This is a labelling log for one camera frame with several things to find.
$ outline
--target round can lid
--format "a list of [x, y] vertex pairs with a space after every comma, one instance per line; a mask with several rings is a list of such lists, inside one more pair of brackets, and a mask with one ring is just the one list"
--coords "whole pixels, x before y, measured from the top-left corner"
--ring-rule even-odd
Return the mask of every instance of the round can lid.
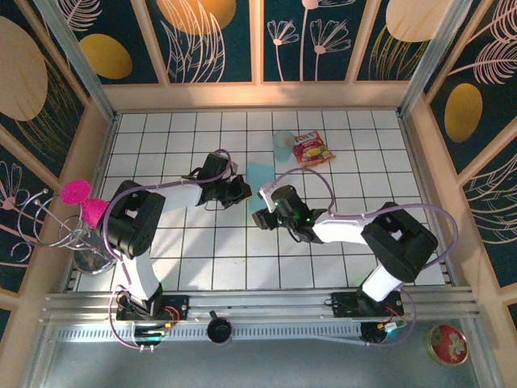
[[461, 365], [469, 357], [467, 340], [451, 325], [438, 325], [429, 330], [428, 350], [435, 360], [444, 365]]

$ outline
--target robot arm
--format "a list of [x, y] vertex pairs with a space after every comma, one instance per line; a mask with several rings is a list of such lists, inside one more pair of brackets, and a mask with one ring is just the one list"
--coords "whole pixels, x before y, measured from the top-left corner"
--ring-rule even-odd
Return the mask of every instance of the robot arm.
[[[228, 159], [215, 153], [207, 156], [203, 167], [196, 168], [184, 179], [205, 181], [225, 171]], [[209, 200], [218, 200], [223, 207], [238, 204], [251, 196], [250, 186], [242, 175], [236, 175], [237, 164], [232, 163], [229, 173], [210, 183], [180, 184], [158, 192], [142, 190], [123, 197], [111, 211], [108, 219], [108, 241], [123, 257], [131, 284], [124, 300], [143, 317], [153, 317], [162, 307], [162, 285], [151, 265], [150, 248], [161, 217], [173, 217], [172, 211], [188, 206], [200, 206]], [[124, 181], [113, 196], [140, 186]], [[97, 226], [102, 235], [102, 222]]]
[[[327, 209], [309, 209], [293, 186], [269, 184], [259, 193], [267, 208], [254, 213], [253, 219], [261, 229], [287, 228], [298, 242], [340, 241], [370, 246], [380, 265], [357, 291], [359, 307], [365, 314], [379, 310], [379, 303], [402, 283], [414, 281], [438, 246], [436, 237], [405, 210], [381, 214], [373, 220], [343, 220]], [[396, 205], [387, 202], [383, 209]]]

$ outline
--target white tile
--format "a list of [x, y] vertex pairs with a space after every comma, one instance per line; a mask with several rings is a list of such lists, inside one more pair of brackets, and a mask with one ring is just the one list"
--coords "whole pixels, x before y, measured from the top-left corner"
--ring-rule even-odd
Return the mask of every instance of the white tile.
[[136, 133], [136, 132], [144, 132], [145, 125], [145, 117], [147, 115], [144, 114], [124, 114], [122, 115], [122, 120], [120, 121], [119, 133]]
[[246, 132], [223, 132], [221, 133], [221, 148], [230, 153], [234, 151], [246, 151]]
[[420, 195], [412, 172], [391, 172], [388, 176], [394, 196]]
[[220, 132], [199, 132], [194, 136], [194, 152], [213, 152], [219, 149]]
[[298, 111], [298, 125], [300, 129], [323, 129], [321, 111]]
[[193, 132], [195, 129], [195, 113], [173, 113], [170, 121], [171, 132]]
[[248, 112], [248, 131], [271, 130], [271, 112]]
[[155, 259], [152, 261], [154, 274], [162, 283], [164, 291], [178, 289], [180, 263], [181, 259]]
[[163, 174], [188, 175], [191, 172], [191, 159], [192, 154], [167, 154]]
[[361, 174], [364, 196], [391, 196], [388, 175], [386, 173]]
[[[323, 178], [332, 188], [332, 179], [330, 174], [322, 174]], [[305, 178], [305, 197], [306, 198], [330, 198], [330, 193], [326, 185], [315, 174], [304, 174]]]
[[161, 176], [137, 176], [134, 181], [142, 186], [148, 186], [150, 184], [160, 184], [162, 182]]
[[395, 111], [372, 111], [372, 114], [377, 129], [399, 128]]
[[375, 130], [358, 129], [351, 131], [351, 133], [356, 150], [378, 150], [380, 148]]
[[264, 164], [266, 166], [274, 166], [274, 157], [272, 152], [248, 152], [248, 164], [251, 162]]
[[151, 257], [180, 257], [183, 229], [156, 229], [151, 244]]
[[194, 133], [173, 132], [169, 134], [167, 152], [191, 152], [194, 149]]
[[334, 151], [336, 159], [330, 161], [332, 172], [357, 172], [357, 161], [354, 151]]
[[246, 112], [223, 112], [223, 131], [246, 131]]
[[169, 133], [144, 133], [140, 147], [141, 154], [165, 153]]
[[[207, 209], [214, 209], [215, 203], [207, 204]], [[187, 228], [213, 228], [216, 224], [216, 212], [208, 211], [205, 205], [189, 206], [187, 208]]]
[[310, 245], [307, 242], [296, 242], [285, 228], [278, 230], [281, 256], [310, 255]]
[[246, 203], [231, 205], [227, 209], [217, 204], [216, 226], [246, 226]]
[[325, 129], [349, 129], [347, 111], [323, 111]]
[[376, 212], [380, 210], [386, 202], [393, 202], [391, 197], [381, 197], [381, 198], [365, 198], [366, 201], [366, 210], [368, 213]]
[[377, 267], [374, 255], [345, 256], [348, 287], [359, 287], [364, 279]]
[[181, 259], [179, 290], [212, 289], [213, 259]]
[[386, 172], [385, 161], [380, 151], [356, 151], [359, 172]]
[[272, 151], [273, 135], [271, 131], [248, 132], [248, 151]]
[[116, 135], [113, 154], [137, 154], [141, 139], [141, 133], [119, 133]]
[[111, 289], [111, 279], [113, 278], [113, 269], [108, 272], [99, 273], [97, 275], [81, 274], [79, 280], [78, 292], [85, 293], [88, 291], [109, 291]]
[[101, 195], [101, 199], [111, 200], [113, 198], [113, 195], [116, 192], [116, 189], [119, 188], [120, 184], [127, 179], [132, 179], [132, 176], [106, 178], [106, 180], [104, 181], [104, 188], [103, 188], [103, 194]]
[[216, 228], [215, 256], [246, 256], [246, 228]]
[[273, 112], [273, 129], [287, 129], [296, 134], [298, 132], [298, 116], [296, 111]]
[[213, 289], [246, 288], [246, 259], [244, 257], [216, 257], [213, 265]]
[[375, 128], [370, 111], [348, 111], [348, 120], [351, 129]]
[[304, 187], [304, 177], [302, 174], [289, 174], [286, 175], [280, 180], [280, 184], [282, 186], [286, 186], [290, 184], [296, 189], [296, 193], [300, 198], [305, 198], [305, 187]]
[[248, 256], [278, 255], [278, 240], [276, 236], [276, 230], [260, 230], [259, 228], [248, 228], [247, 233]]
[[347, 287], [342, 256], [313, 257], [315, 287]]
[[183, 228], [185, 226], [185, 212], [187, 210], [185, 208], [168, 210], [166, 206], [167, 201], [160, 216], [158, 228]]
[[439, 264], [431, 265], [429, 268], [421, 271], [414, 283], [416, 285], [444, 285], [442, 269]]
[[214, 228], [185, 229], [182, 257], [213, 257]]
[[334, 150], [353, 150], [352, 135], [350, 129], [340, 129], [325, 131], [325, 143], [329, 150], [335, 154]]
[[310, 256], [280, 257], [280, 287], [282, 289], [314, 287]]
[[343, 249], [339, 241], [325, 242], [323, 244], [310, 244], [310, 253], [315, 255], [342, 255]]
[[362, 214], [366, 210], [363, 198], [338, 198], [336, 205], [340, 214]]
[[[286, 171], [289, 171], [293, 168], [299, 168], [300, 165], [298, 164], [298, 160], [296, 159], [296, 156], [292, 154], [289, 156], [289, 159], [285, 162], [279, 162], [278, 160], [275, 160], [275, 173], [276, 174], [283, 174]], [[301, 174], [301, 171], [294, 171], [293, 174]]]
[[[422, 200], [418, 196], [396, 197], [395, 202], [399, 205], [420, 204]], [[426, 212], [422, 208], [406, 209], [406, 212], [411, 214], [418, 222], [427, 223]]]
[[221, 130], [221, 113], [220, 112], [203, 112], [197, 114], [195, 123], [196, 131], [220, 131]]
[[278, 257], [247, 258], [248, 289], [278, 289]]
[[405, 150], [382, 151], [385, 157], [386, 169], [388, 172], [412, 171], [410, 159]]
[[333, 174], [332, 180], [337, 198], [363, 197], [359, 174]]
[[140, 154], [138, 155], [136, 176], [162, 175], [163, 159], [165, 154]]
[[400, 129], [386, 129], [377, 131], [380, 147], [383, 150], [405, 150], [404, 138]]
[[170, 113], [152, 113], [147, 115], [145, 132], [169, 132]]
[[133, 176], [138, 155], [112, 155], [107, 176]]

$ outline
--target gold circle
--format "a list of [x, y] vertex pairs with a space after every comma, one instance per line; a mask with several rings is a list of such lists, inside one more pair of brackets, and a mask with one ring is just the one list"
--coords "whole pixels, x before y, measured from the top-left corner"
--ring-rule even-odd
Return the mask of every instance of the gold circle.
[[104, 34], [85, 36], [79, 42], [95, 73], [105, 78], [121, 79], [132, 72], [128, 50], [115, 39]]
[[157, 4], [170, 24], [192, 35], [201, 35], [203, 24], [200, 8], [206, 12], [208, 22], [210, 22], [210, 14], [216, 18], [221, 30], [232, 21], [237, 9], [235, 0], [157, 0]]
[[445, 132], [455, 143], [467, 140], [476, 130], [483, 113], [480, 91], [461, 83], [451, 92], [445, 105]]

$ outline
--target cyan sticky note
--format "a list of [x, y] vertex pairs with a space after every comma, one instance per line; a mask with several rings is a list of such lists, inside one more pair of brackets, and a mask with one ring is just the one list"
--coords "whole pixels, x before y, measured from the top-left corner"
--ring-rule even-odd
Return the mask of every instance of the cyan sticky note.
[[266, 202], [259, 197], [259, 189], [266, 183], [275, 180], [275, 168], [266, 164], [248, 162], [246, 183], [251, 186], [253, 196], [248, 200], [248, 215], [266, 207]]

